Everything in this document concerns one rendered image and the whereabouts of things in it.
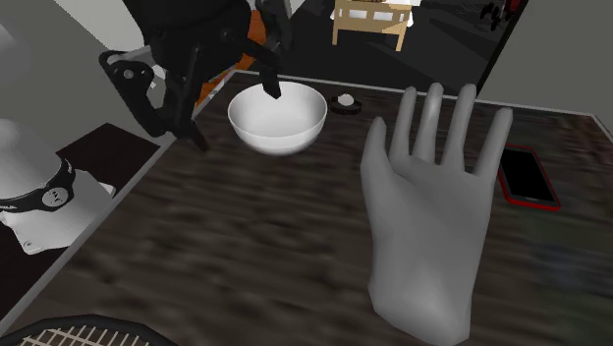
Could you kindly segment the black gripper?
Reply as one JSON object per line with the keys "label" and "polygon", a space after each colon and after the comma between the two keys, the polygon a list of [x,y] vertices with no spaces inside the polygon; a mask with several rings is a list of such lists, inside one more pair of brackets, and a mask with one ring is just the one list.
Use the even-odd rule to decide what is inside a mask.
{"label": "black gripper", "polygon": [[[241,58],[236,47],[223,39],[223,31],[237,36],[243,53],[263,64],[259,72],[264,91],[278,99],[281,55],[293,47],[292,15],[288,0],[122,0],[136,21],[154,61],[166,73],[162,106],[154,108],[147,97],[153,69],[145,62],[123,58],[123,51],[101,53],[98,63],[137,122],[154,138],[167,132],[189,139],[206,152],[209,145],[193,120],[200,80],[198,60],[221,71]],[[247,37],[253,4],[264,24],[266,40]]]}

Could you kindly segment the white bowl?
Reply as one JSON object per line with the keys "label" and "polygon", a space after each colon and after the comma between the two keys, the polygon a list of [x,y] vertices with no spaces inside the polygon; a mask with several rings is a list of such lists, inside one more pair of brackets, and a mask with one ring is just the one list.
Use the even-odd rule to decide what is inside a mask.
{"label": "white bowl", "polygon": [[237,136],[250,148],[284,156],[313,144],[328,113],[324,96],[311,86],[283,81],[273,98],[262,84],[250,86],[230,101],[227,116]]}

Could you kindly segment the black dish with white ball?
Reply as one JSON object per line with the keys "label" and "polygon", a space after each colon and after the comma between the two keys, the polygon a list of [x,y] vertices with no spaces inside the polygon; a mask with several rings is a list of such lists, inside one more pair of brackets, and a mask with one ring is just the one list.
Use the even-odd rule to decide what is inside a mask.
{"label": "black dish with white ball", "polygon": [[357,115],[362,111],[362,103],[348,93],[333,96],[328,100],[328,108],[339,115]]}

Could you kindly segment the dark wooden table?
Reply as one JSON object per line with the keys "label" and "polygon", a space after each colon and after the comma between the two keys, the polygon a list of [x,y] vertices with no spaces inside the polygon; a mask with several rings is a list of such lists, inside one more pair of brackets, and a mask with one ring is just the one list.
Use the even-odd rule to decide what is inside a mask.
{"label": "dark wooden table", "polygon": [[[371,237],[359,176],[374,117],[400,96],[355,88],[307,150],[248,149],[227,117],[253,84],[234,75],[198,117],[211,149],[172,144],[28,307],[145,323],[180,346],[427,346],[392,327],[366,292]],[[460,346],[613,346],[613,141],[587,115],[516,108],[512,144],[533,148],[561,207],[501,193]]]}

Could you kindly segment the grey hand sculpture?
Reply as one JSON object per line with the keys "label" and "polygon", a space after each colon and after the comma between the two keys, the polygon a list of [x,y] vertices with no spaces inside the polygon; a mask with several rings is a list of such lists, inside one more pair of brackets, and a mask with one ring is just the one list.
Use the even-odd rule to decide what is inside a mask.
{"label": "grey hand sculpture", "polygon": [[442,96],[442,85],[432,84],[414,138],[414,87],[403,94],[391,138],[382,118],[372,121],[361,180],[373,241],[374,311],[421,341],[456,346],[470,336],[474,283],[513,111],[495,113],[474,171],[467,172],[464,144],[476,88],[461,89],[436,163]]}

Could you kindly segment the red-cased black phone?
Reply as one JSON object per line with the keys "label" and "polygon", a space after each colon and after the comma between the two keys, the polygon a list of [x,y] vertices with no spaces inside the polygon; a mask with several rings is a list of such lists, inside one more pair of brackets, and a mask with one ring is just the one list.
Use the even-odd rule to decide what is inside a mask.
{"label": "red-cased black phone", "polygon": [[550,211],[561,207],[539,157],[529,146],[506,144],[497,177],[510,204]]}

